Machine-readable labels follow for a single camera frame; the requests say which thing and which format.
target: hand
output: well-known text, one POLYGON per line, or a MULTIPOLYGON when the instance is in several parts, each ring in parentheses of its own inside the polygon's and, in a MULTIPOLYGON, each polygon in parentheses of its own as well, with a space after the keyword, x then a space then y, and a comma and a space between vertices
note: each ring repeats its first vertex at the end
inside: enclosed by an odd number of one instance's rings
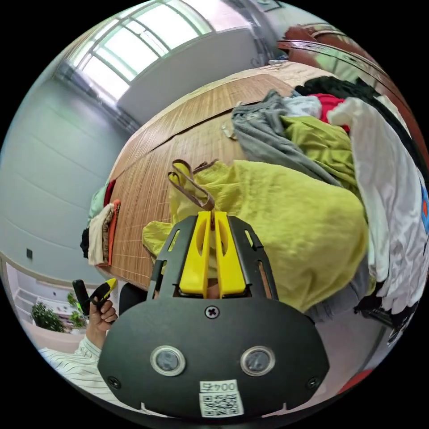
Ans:
POLYGON ((99 332, 106 332, 110 329, 110 322, 118 318, 112 301, 106 301, 100 310, 93 304, 89 304, 89 325, 99 332))

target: white cloth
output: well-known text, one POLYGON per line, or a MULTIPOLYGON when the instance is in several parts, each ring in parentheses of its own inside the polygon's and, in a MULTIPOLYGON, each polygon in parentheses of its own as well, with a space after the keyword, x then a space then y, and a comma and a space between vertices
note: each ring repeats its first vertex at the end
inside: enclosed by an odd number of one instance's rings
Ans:
POLYGON ((376 97, 376 99, 384 104, 396 117, 396 119, 401 123, 401 125, 404 127, 406 132, 411 136, 410 131, 408 130, 407 124, 404 121, 404 118, 399 113, 398 108, 390 101, 390 98, 386 95, 380 95, 379 97, 376 97))
POLYGON ((46 348, 39 352, 61 376, 88 393, 119 407, 143 414, 161 416, 145 409, 136 410, 116 399, 97 368, 101 350, 87 337, 79 343, 79 347, 74 353, 62 353, 46 348))
POLYGON ((370 273, 379 282, 386 280, 377 293, 382 307, 400 313, 420 299, 429 269, 423 177, 374 107, 347 98, 327 117, 333 125, 350 127, 356 180, 369 222, 370 273))
POLYGON ((320 119, 322 103, 315 95, 284 97, 286 112, 284 116, 297 118, 299 116, 314 116, 320 119))
POLYGON ((89 249, 88 263, 90 265, 99 265, 104 263, 103 258, 103 223, 109 212, 115 208, 113 203, 108 204, 103 210, 89 223, 89 249))

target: green plant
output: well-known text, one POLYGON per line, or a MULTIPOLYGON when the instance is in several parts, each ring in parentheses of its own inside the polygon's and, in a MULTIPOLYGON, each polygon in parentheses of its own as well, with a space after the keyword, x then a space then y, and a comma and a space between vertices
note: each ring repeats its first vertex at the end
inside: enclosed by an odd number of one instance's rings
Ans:
POLYGON ((75 328, 83 328, 85 326, 84 319, 77 311, 72 312, 70 320, 75 328))
POLYGON ((59 316, 51 309, 47 309, 43 303, 33 305, 31 317, 39 328, 49 329, 54 332, 65 332, 65 327, 59 316))
POLYGON ((77 300, 76 300, 75 296, 73 295, 73 293, 70 292, 67 295, 67 301, 73 308, 77 308, 77 300))

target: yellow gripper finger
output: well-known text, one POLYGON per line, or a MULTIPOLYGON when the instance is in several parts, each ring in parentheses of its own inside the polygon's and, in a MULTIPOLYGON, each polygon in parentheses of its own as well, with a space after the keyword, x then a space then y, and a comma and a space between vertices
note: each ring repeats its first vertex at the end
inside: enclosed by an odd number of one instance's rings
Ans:
POLYGON ((219 297, 243 294, 246 284, 226 212, 214 213, 219 297))
POLYGON ((209 254, 210 212, 200 211, 180 279, 179 287, 182 293, 207 298, 209 254))

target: wooden table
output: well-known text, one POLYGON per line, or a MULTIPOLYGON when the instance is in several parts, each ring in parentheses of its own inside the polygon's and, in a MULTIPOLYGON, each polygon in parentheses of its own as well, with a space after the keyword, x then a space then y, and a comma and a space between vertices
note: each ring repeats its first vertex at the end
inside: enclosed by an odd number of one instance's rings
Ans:
POLYGON ((149 222, 169 222, 167 173, 182 158, 193 167, 220 159, 245 159, 232 130, 231 110, 261 101, 276 89, 288 96, 296 85, 331 73, 298 63, 266 66, 231 75, 182 97, 140 128, 126 143, 110 174, 116 179, 111 201, 121 200, 112 266, 116 278, 147 289, 152 262, 142 245, 142 229, 149 222))

